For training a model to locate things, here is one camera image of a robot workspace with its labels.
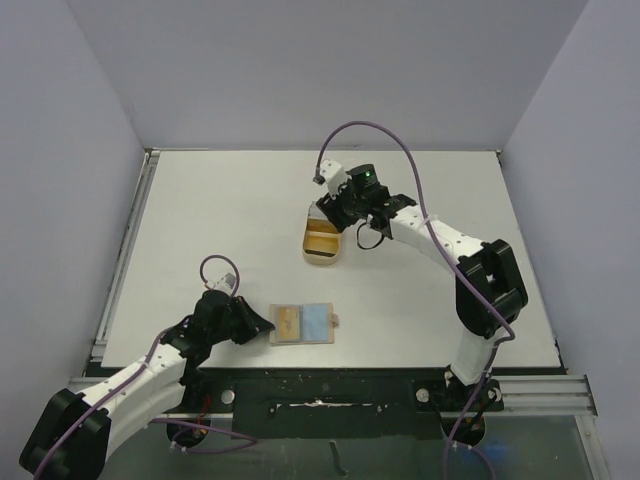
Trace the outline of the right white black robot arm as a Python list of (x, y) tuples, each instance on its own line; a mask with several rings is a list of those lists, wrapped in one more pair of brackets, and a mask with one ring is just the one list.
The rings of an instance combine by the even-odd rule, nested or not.
[(455, 276), (455, 310), (464, 331), (445, 395), (452, 406), (466, 409), (481, 396), (479, 381), (496, 346), (515, 338), (511, 323), (527, 305), (528, 294), (511, 246), (502, 239), (486, 242), (466, 235), (428, 213), (420, 177), (414, 177), (416, 200), (390, 194), (371, 164), (347, 170), (335, 160), (322, 160), (313, 181), (326, 193), (316, 205), (338, 231), (363, 221)]

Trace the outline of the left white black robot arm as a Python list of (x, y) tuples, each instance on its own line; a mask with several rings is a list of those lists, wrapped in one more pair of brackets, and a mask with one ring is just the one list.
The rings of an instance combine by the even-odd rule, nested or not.
[(215, 345), (244, 345), (274, 328), (243, 297), (204, 292), (193, 312), (161, 331), (140, 359), (79, 392), (54, 394), (20, 466), (36, 479), (97, 478), (110, 455), (157, 416), (203, 406), (200, 366)]

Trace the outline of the gold credit card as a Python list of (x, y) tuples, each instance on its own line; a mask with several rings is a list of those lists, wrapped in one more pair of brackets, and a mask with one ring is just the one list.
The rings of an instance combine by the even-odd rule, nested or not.
[(273, 313), (275, 340), (277, 342), (288, 343), (302, 339), (302, 313), (299, 306), (275, 306)]

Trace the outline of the beige leather card holder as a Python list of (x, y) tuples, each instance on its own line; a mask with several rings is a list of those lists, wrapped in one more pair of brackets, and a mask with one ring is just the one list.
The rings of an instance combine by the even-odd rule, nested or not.
[[(294, 304), (271, 304), (269, 321), (274, 324), (275, 306)], [(269, 334), (272, 346), (332, 344), (335, 341), (335, 329), (339, 326), (339, 317), (331, 303), (297, 304), (301, 308), (302, 339), (296, 342), (282, 343), (275, 340), (275, 330)]]

